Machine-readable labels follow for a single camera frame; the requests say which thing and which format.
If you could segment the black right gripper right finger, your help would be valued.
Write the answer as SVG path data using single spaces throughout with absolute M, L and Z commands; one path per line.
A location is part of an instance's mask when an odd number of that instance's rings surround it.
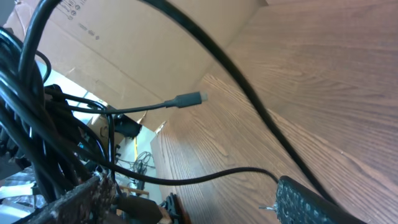
M 281 224 L 365 224 L 286 175 L 278 181 L 274 204 L 260 209 L 275 212 Z

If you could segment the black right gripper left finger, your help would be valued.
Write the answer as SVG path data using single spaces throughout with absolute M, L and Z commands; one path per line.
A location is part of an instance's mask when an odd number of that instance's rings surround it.
M 17 223 L 104 223 L 115 198 L 115 183 L 106 176 L 93 176 L 58 200 Z

